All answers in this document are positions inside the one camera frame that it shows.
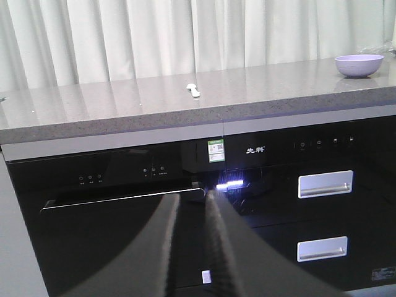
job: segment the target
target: gray cabinet side panel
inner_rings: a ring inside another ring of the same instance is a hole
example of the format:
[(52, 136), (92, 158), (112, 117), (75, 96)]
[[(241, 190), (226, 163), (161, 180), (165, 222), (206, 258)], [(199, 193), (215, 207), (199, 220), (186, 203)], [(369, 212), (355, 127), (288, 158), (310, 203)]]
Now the gray cabinet side panel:
[(1, 153), (0, 296), (48, 297)]

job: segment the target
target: small sticker on drawer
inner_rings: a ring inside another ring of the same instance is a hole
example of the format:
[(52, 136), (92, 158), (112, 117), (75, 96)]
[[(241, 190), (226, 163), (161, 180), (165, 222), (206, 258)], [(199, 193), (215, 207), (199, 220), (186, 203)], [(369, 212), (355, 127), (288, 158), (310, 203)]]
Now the small sticker on drawer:
[(374, 269), (371, 273), (371, 280), (388, 280), (395, 277), (396, 267)]

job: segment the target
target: white label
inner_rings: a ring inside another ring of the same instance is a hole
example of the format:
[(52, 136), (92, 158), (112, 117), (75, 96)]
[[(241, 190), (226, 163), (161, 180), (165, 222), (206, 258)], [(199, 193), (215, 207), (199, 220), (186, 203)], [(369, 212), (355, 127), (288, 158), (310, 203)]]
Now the white label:
[(211, 283), (212, 278), (210, 277), (210, 270), (202, 271), (202, 283)]

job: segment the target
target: brand logo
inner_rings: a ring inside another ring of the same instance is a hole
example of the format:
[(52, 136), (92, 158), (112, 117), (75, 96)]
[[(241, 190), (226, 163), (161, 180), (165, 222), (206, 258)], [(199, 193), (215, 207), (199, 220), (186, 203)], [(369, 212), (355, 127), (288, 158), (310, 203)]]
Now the brand logo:
[(246, 153), (264, 153), (265, 152), (265, 146), (263, 147), (256, 147), (255, 149), (252, 147), (249, 147), (246, 150)]

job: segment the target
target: sticker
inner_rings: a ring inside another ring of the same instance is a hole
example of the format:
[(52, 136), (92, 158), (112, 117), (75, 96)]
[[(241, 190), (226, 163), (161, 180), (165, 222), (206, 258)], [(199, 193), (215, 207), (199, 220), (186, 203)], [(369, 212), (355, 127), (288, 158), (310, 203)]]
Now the sticker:
[(208, 154), (209, 163), (224, 161), (224, 140), (218, 139), (208, 141)]
[(202, 283), (211, 283), (212, 278), (210, 276), (210, 270), (202, 271)]
[(371, 272), (371, 280), (388, 280), (396, 277), (396, 267), (374, 269)]

